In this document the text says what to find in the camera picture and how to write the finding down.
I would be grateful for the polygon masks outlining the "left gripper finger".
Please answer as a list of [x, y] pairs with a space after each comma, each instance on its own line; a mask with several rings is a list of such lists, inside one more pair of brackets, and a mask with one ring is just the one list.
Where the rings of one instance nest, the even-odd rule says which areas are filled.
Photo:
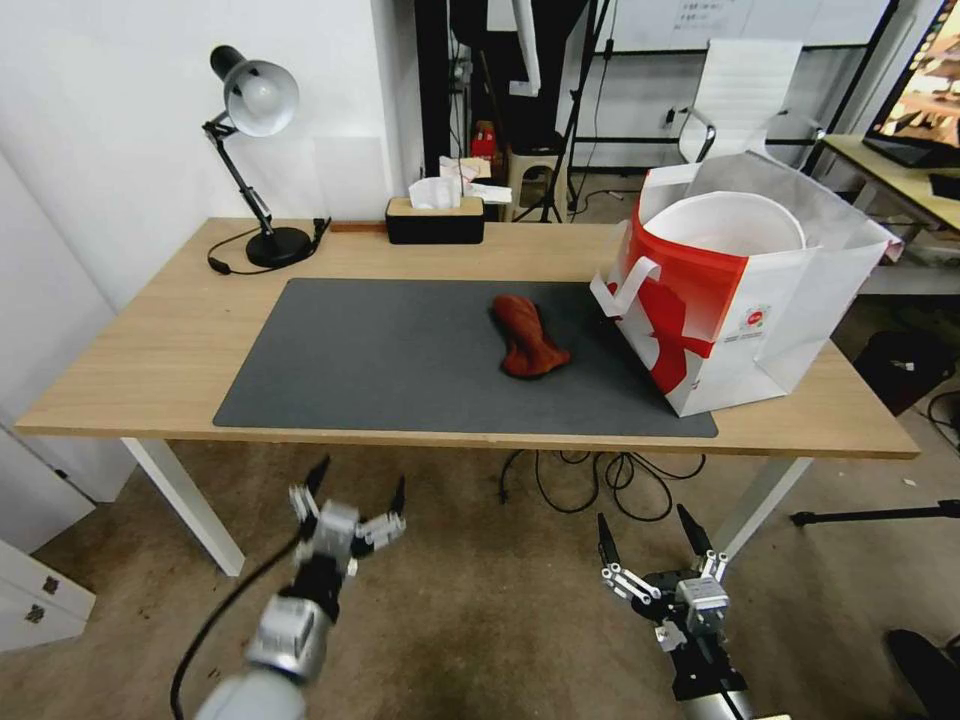
[[405, 504], [406, 478], [401, 476], [388, 510], [355, 526], [353, 555], [369, 556], [401, 537], [406, 530]]
[[289, 499], [297, 517], [298, 537], [312, 537], [317, 526], [320, 510], [316, 504], [316, 495], [330, 465], [330, 456], [310, 469], [304, 481], [289, 489]]

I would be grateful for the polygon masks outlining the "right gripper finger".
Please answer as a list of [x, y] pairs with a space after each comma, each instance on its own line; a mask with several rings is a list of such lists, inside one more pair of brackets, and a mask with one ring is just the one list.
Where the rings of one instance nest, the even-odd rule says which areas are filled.
[[706, 530], [683, 504], [677, 505], [677, 513], [684, 534], [696, 557], [694, 570], [700, 577], [710, 577], [721, 582], [729, 564], [728, 555], [725, 552], [717, 552], [713, 548]]
[[628, 602], [638, 601], [651, 606], [662, 599], [661, 590], [620, 563], [618, 549], [603, 513], [597, 514], [598, 551], [601, 559], [601, 578], [614, 594]]

